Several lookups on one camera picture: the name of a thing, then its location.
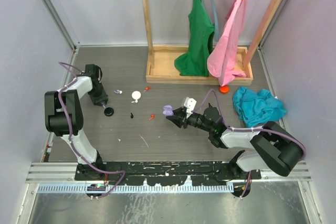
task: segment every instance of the blue towel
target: blue towel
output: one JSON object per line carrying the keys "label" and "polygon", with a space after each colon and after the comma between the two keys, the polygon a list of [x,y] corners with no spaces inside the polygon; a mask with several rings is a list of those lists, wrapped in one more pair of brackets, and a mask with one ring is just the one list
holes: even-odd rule
{"label": "blue towel", "polygon": [[240,87],[233,95],[232,100],[235,110],[239,114],[239,119],[243,120],[247,127],[279,120],[287,113],[283,103],[275,99],[266,89],[256,93],[245,87]]}

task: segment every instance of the orange disc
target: orange disc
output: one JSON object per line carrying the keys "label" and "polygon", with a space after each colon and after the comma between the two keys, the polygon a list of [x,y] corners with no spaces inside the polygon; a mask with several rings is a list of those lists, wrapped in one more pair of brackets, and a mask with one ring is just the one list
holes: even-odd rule
{"label": "orange disc", "polygon": [[222,94],[226,94],[227,92],[229,92],[229,86],[225,85],[225,86],[219,87],[219,91]]}

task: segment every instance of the purple toy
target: purple toy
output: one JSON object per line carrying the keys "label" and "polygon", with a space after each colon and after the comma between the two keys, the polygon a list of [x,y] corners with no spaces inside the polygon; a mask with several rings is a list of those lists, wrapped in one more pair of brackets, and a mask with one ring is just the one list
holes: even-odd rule
{"label": "purple toy", "polygon": [[173,107],[171,107],[170,105],[166,105],[165,107],[163,107],[163,114],[164,115],[173,115]]}

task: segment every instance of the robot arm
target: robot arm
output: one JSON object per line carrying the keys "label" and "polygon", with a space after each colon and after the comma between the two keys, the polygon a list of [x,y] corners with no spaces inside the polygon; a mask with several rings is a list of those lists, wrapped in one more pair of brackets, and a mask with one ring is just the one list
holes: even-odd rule
{"label": "robot arm", "polygon": [[[239,152],[232,160],[233,170],[239,173],[256,169],[271,169],[281,176],[288,176],[303,156],[302,149],[294,142],[277,134],[266,132],[235,132],[228,129],[217,108],[209,105],[203,115],[192,113],[196,101],[186,98],[183,106],[166,116],[179,128],[188,125],[209,133],[209,141],[217,148],[241,147],[248,149]],[[256,127],[272,130],[291,136],[275,122]]]}
{"label": "robot arm", "polygon": [[[72,143],[76,150],[83,155],[90,163],[99,169],[104,169],[98,151],[92,147],[83,131],[83,113],[79,100],[88,93],[94,105],[105,106],[108,96],[101,83],[102,72],[96,65],[86,65],[85,72],[77,76],[77,82],[63,91],[62,100],[67,106],[67,111],[71,118],[73,136]],[[69,126],[64,111],[58,100],[57,91],[45,93],[45,123],[50,132],[60,136],[72,149],[69,142]],[[78,163],[82,169],[86,169],[87,164],[75,153]]]}

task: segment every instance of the white wall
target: white wall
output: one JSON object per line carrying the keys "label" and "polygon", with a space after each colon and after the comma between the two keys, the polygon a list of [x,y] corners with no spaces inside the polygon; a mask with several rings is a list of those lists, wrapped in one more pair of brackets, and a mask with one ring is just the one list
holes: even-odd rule
{"label": "white wall", "polygon": [[0,223],[13,223],[31,162],[46,141],[44,93],[71,49],[41,0],[0,0]]}
{"label": "white wall", "polygon": [[[234,0],[215,0],[220,28]],[[270,0],[249,0],[240,44],[249,44]],[[52,0],[71,34],[82,45],[143,44],[146,34],[141,0]],[[149,0],[155,44],[186,44],[192,0]]]}
{"label": "white wall", "polygon": [[328,223],[336,212],[336,2],[290,0],[264,45],[286,128],[307,163]]}

